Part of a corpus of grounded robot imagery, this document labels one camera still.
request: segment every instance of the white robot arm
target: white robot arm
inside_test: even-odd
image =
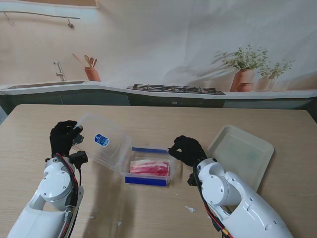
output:
[[[74,176],[73,164],[81,165],[87,161],[87,155],[83,151],[69,158],[56,156],[46,161],[44,178],[24,207],[8,238],[68,237],[84,195],[81,182],[78,184]],[[57,211],[43,211],[46,202]]]
[[[195,170],[201,194],[230,233],[228,237],[293,238],[275,210],[236,174],[225,173],[212,158],[201,161]],[[222,208],[230,205],[238,205],[231,214]]]

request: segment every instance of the sticker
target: sticker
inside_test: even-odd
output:
[[[95,136],[95,142],[101,144],[103,147],[106,147],[109,144],[109,139],[101,134],[97,134]]]

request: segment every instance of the clear plastic tray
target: clear plastic tray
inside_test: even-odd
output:
[[[257,191],[273,152],[274,147],[269,142],[235,126],[225,125],[206,154]]]
[[[175,171],[175,162],[166,148],[132,147],[131,139],[120,127],[103,117],[86,113],[76,126],[83,126],[81,140],[75,150],[86,151],[88,157],[112,170],[120,172],[128,183],[167,186]],[[130,163],[136,160],[164,160],[169,163],[168,176],[138,175],[130,173]]]

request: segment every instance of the wooden spoon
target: wooden spoon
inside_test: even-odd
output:
[[[90,68],[93,67],[93,63],[94,63],[94,58],[91,57],[91,58],[90,58],[90,64],[89,64],[89,65],[90,65]]]
[[[87,61],[87,63],[90,65],[90,59],[87,55],[85,55],[85,60]]]
[[[75,54],[73,54],[73,56],[78,60],[78,62],[80,62],[81,63],[81,61],[79,60],[79,58],[75,55]]]
[[[95,62],[94,62],[94,66],[93,66],[93,68],[95,67],[96,63],[97,63],[97,59],[95,59]]]

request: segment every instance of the wooden table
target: wooden table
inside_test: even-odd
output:
[[[50,130],[87,111],[116,121],[138,145],[168,147],[184,134],[207,148],[225,124],[267,140],[276,152],[258,192],[294,237],[317,237],[317,124],[306,111],[20,105],[0,126],[1,238],[43,177]],[[84,164],[85,194],[72,238],[219,238],[197,188],[187,185],[191,168],[177,167],[170,187],[155,187],[125,184],[96,162]]]

